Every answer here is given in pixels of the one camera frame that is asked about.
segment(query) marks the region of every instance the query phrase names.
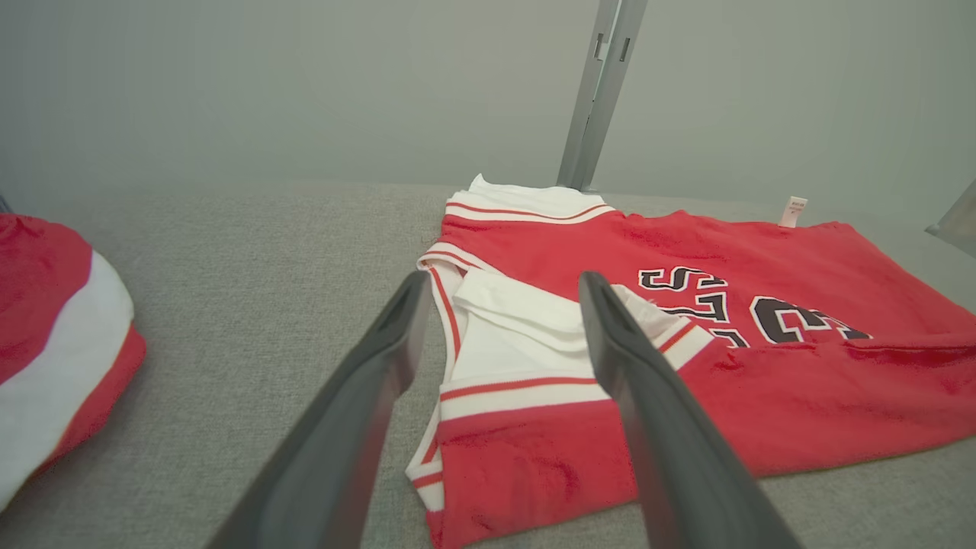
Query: basketball jersey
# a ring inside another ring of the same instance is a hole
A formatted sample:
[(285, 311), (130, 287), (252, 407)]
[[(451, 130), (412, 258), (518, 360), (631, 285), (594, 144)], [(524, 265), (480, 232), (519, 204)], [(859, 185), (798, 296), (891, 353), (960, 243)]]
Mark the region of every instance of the basketball jersey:
[(757, 476), (976, 433), (976, 317), (845, 224), (644, 218), (478, 176), (419, 266), (448, 357), (407, 475), (437, 547), (635, 499), (619, 413), (586, 354), (584, 271), (617, 286)]

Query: red and white garment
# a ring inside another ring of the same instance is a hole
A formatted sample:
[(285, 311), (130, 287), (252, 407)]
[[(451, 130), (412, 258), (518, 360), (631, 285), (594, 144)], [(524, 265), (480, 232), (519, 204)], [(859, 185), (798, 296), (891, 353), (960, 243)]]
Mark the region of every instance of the red and white garment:
[[(438, 305), (455, 352), (407, 469), (435, 544), (460, 547), (634, 499), (620, 416), (593, 378), (579, 305), (500, 274), (426, 268), (448, 296)], [(712, 341), (614, 288), (673, 367)]]
[(145, 356), (129, 293), (62, 225), (0, 214), (0, 511), (97, 432)]
[(586, 359), (583, 271), (628, 288), (642, 324), (673, 322), (644, 330), (757, 476), (976, 434), (976, 317), (844, 224), (625, 216), (478, 176), (419, 265), (448, 357), (407, 475), (437, 547), (634, 499), (616, 407)]

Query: white tag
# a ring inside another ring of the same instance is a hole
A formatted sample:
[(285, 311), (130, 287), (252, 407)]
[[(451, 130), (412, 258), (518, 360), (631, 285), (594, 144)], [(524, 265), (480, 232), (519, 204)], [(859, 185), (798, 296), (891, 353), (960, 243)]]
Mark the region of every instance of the white tag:
[(783, 219), (780, 220), (780, 227), (796, 227), (796, 220), (799, 213), (806, 207), (806, 198), (791, 196), (787, 202), (787, 209), (783, 210)]

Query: gray couch cushion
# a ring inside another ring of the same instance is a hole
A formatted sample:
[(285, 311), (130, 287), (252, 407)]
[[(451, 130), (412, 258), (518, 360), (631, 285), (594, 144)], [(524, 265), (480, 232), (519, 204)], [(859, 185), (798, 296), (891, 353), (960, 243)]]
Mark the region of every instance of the gray couch cushion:
[[(436, 239), (454, 189), (276, 184), (265, 190), (77, 190), (35, 211), (77, 229), (136, 304), (148, 355), (105, 428), (0, 515), (0, 547), (202, 547), (262, 463)], [(775, 207), (605, 196), (644, 215), (729, 221)], [(970, 311), (976, 260), (921, 231), (852, 223)], [(420, 371), (396, 404), (363, 547), (428, 547), (403, 469), (437, 395), (444, 336), (428, 323)], [(810, 548), (959, 547), (976, 538), (976, 441), (762, 481)], [(635, 505), (482, 547), (646, 547)]]

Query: metal bracket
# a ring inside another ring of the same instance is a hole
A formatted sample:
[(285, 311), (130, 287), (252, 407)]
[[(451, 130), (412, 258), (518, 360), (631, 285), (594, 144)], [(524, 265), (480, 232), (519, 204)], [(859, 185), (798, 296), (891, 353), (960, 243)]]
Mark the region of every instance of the metal bracket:
[(557, 185), (590, 186), (646, 8), (647, 0), (600, 1)]

